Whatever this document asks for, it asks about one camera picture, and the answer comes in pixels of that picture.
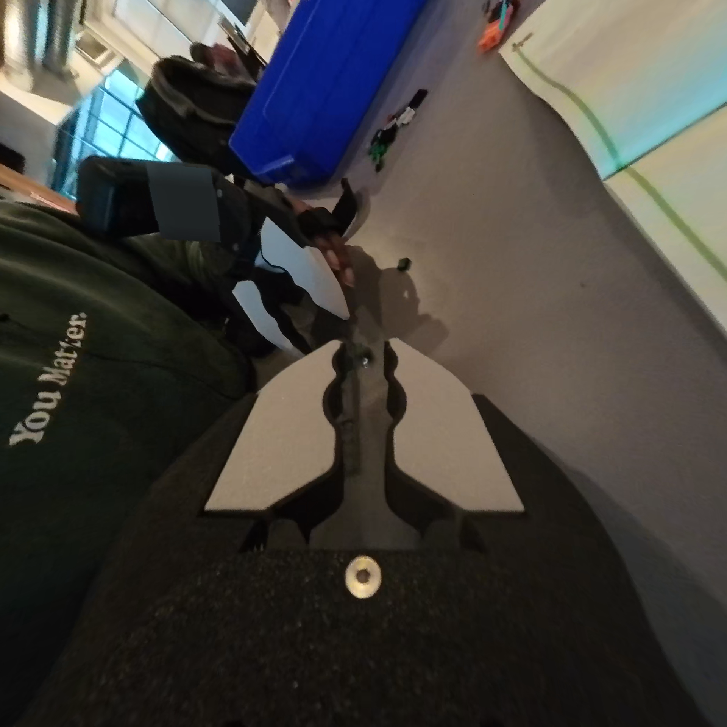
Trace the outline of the grey toy brick baseplate build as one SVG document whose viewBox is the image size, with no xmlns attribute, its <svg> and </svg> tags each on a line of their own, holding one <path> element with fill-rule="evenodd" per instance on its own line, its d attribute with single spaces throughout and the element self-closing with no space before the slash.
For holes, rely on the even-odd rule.
<svg viewBox="0 0 727 727">
<path fill-rule="evenodd" d="M 338 341 L 344 373 L 340 386 L 340 413 L 336 421 L 342 435 L 342 460 L 345 483 L 354 486 L 362 474 L 363 389 L 366 372 L 377 360 L 377 345 L 382 336 L 380 312 L 372 304 L 353 298 L 353 311 L 348 320 L 314 304 L 308 294 L 289 310 L 296 328 L 314 350 Z"/>
</svg>

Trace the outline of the person's left hand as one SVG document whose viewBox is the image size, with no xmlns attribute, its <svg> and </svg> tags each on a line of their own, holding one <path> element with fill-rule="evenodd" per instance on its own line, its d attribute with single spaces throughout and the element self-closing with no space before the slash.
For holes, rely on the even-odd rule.
<svg viewBox="0 0 727 727">
<path fill-rule="evenodd" d="M 342 220 L 327 208 L 312 206 L 296 197 L 287 196 L 286 203 L 294 212 L 305 240 L 323 254 L 339 283 L 353 288 L 356 278 L 349 250 L 342 237 L 342 232 L 346 230 L 342 227 Z"/>
</svg>

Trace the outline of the black backpack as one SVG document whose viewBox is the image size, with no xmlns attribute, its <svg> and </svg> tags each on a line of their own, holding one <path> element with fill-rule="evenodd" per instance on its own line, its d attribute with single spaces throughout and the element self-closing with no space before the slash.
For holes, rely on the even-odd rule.
<svg viewBox="0 0 727 727">
<path fill-rule="evenodd" d="M 258 180 L 230 141 L 264 69 L 259 57 L 195 42 L 190 58 L 159 59 L 136 104 L 148 128 L 182 162 Z"/>
</svg>

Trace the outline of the person's left forearm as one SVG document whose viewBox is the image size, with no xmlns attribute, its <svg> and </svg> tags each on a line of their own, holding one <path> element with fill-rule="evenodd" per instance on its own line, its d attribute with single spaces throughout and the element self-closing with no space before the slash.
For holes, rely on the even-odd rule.
<svg viewBox="0 0 727 727">
<path fill-rule="evenodd" d="M 250 320 L 233 310 L 218 246 L 168 240 L 158 233 L 123 238 L 119 245 L 134 260 L 135 275 L 194 321 L 244 353 L 264 343 Z"/>
</svg>

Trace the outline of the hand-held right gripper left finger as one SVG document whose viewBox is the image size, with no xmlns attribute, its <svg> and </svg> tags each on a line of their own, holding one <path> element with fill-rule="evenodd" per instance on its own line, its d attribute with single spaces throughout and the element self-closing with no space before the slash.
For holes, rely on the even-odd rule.
<svg viewBox="0 0 727 727">
<path fill-rule="evenodd" d="M 304 537 L 340 508 L 337 418 L 345 345 L 331 341 L 259 391 L 204 505 L 206 515 L 288 520 Z"/>
</svg>

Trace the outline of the orange toy brick vehicle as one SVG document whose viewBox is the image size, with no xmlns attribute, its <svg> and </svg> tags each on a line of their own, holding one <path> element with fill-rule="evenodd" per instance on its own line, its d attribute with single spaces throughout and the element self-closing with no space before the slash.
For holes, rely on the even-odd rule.
<svg viewBox="0 0 727 727">
<path fill-rule="evenodd" d="M 488 52 L 501 44 L 520 5 L 520 1 L 486 1 L 484 5 L 486 23 L 484 31 L 477 41 L 479 52 Z"/>
</svg>

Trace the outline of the pile of small toy bricks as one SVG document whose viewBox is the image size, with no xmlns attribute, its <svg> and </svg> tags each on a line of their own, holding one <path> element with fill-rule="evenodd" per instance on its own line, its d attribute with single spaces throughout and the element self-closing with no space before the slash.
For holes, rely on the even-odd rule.
<svg viewBox="0 0 727 727">
<path fill-rule="evenodd" d="M 372 136 L 367 150 L 375 173 L 379 174 L 385 166 L 385 160 L 400 131 L 412 123 L 418 110 L 429 95 L 428 89 L 418 89 L 407 105 L 387 120 Z"/>
</svg>

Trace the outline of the blue plastic bin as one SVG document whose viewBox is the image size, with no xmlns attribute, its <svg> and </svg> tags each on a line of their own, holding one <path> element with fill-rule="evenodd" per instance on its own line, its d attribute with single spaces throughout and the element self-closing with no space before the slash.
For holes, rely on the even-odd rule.
<svg viewBox="0 0 727 727">
<path fill-rule="evenodd" d="M 252 177 L 325 186 L 425 1 L 301 1 L 229 146 Z"/>
</svg>

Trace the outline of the grey desk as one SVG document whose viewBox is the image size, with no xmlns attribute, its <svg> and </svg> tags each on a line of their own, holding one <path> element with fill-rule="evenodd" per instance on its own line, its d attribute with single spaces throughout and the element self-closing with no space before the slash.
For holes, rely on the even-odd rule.
<svg viewBox="0 0 727 727">
<path fill-rule="evenodd" d="M 354 244 L 412 260 L 411 345 L 572 472 L 663 639 L 725 649 L 725 340 L 559 117 L 481 56 L 483 2 L 429 2 L 344 174 Z M 375 173 L 369 142 L 429 95 Z"/>
</svg>

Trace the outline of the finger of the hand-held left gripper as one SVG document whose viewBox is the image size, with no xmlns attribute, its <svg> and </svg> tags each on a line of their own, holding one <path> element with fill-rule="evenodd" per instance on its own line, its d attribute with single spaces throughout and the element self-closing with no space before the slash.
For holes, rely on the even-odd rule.
<svg viewBox="0 0 727 727">
<path fill-rule="evenodd" d="M 257 332 L 275 348 L 293 357 L 310 352 L 307 341 L 298 333 L 291 319 L 279 309 L 271 310 L 253 281 L 240 281 L 232 295 Z"/>
<path fill-rule="evenodd" d="M 319 308 L 341 320 L 350 318 L 342 287 L 320 250 L 300 246 L 269 217 L 262 223 L 259 240 L 256 266 L 287 273 Z"/>
</svg>

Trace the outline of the person's dark green sweatshirt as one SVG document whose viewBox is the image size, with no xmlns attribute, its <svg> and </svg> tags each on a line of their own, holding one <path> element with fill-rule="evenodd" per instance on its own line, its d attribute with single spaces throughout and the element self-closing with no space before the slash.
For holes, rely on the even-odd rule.
<svg viewBox="0 0 727 727">
<path fill-rule="evenodd" d="M 137 277 L 119 241 L 2 201 L 2 725 L 149 487 L 251 390 L 245 357 Z"/>
</svg>

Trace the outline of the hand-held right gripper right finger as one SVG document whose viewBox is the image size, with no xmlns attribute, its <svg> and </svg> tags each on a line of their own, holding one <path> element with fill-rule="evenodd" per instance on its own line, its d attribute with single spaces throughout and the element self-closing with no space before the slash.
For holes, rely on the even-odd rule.
<svg viewBox="0 0 727 727">
<path fill-rule="evenodd" d="M 421 537 L 457 529 L 469 516 L 526 509 L 473 394 L 459 378 L 403 340 L 385 343 L 387 506 Z"/>
</svg>

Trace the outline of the open instruction booklet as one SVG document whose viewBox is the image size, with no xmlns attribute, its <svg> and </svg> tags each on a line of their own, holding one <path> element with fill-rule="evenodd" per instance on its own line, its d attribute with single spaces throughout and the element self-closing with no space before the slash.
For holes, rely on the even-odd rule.
<svg viewBox="0 0 727 727">
<path fill-rule="evenodd" d="M 499 52 L 725 334 L 726 2 L 542 2 Z"/>
</svg>

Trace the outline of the window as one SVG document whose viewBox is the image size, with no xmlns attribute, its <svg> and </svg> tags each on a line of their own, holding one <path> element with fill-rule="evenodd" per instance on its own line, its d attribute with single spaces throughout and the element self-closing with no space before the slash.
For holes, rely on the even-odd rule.
<svg viewBox="0 0 727 727">
<path fill-rule="evenodd" d="M 139 78 L 126 64 L 109 74 L 59 125 L 49 186 L 76 200 L 78 165 L 90 156 L 176 161 L 141 117 Z"/>
</svg>

